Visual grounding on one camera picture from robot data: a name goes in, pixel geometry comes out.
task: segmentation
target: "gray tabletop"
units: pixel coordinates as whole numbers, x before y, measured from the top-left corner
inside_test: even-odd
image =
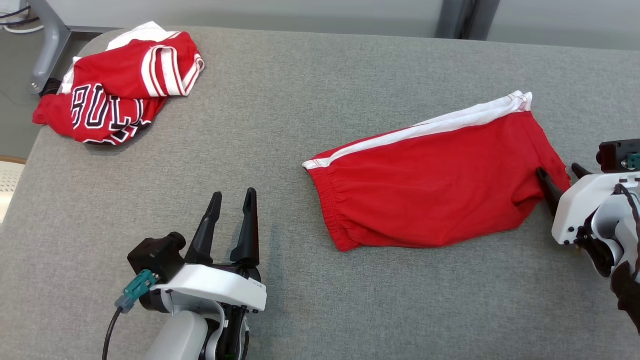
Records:
[[[640,53],[420,38],[184,28],[207,68],[130,143],[42,129],[0,235],[0,357],[96,359],[146,237],[193,236],[224,194],[228,259],[258,192],[264,313],[249,359],[630,359],[637,331],[540,205],[519,229],[441,249],[333,245],[301,164],[321,151],[531,91],[566,163],[640,137]],[[94,40],[103,51],[119,32]],[[136,306],[110,359],[138,359],[168,315]]]

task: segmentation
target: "gray metal bracket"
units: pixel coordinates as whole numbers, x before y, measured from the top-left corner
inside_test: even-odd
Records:
[[[29,93],[39,94],[51,77],[58,58],[69,40],[71,31],[62,23],[58,14],[46,0],[29,0],[29,5],[40,17],[45,32],[44,45],[33,68],[33,75],[29,84]]]

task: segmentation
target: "bulls jersey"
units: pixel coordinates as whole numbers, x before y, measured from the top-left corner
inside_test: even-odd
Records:
[[[44,96],[33,122],[79,142],[110,145],[151,124],[166,97],[189,95],[204,68],[188,33],[157,28],[159,41],[134,38],[77,60],[65,76],[72,84],[64,84],[62,94]],[[122,43],[123,36],[116,40]]]

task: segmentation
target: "folded red shorts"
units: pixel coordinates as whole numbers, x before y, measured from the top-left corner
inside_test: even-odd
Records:
[[[304,162],[338,249],[441,247],[514,229],[544,199],[538,167],[569,189],[531,100],[514,92]]]

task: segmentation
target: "garment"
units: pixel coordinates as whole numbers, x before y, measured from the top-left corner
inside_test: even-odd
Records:
[[[514,92],[304,162],[338,249],[441,247],[514,229],[544,199],[538,167],[569,189],[531,100]]]
[[[150,38],[149,31],[159,41],[134,38]],[[189,95],[204,68],[183,31],[134,29],[114,42],[104,53],[77,59],[61,94],[44,96],[33,122],[79,142],[118,145],[151,124],[166,97]]]

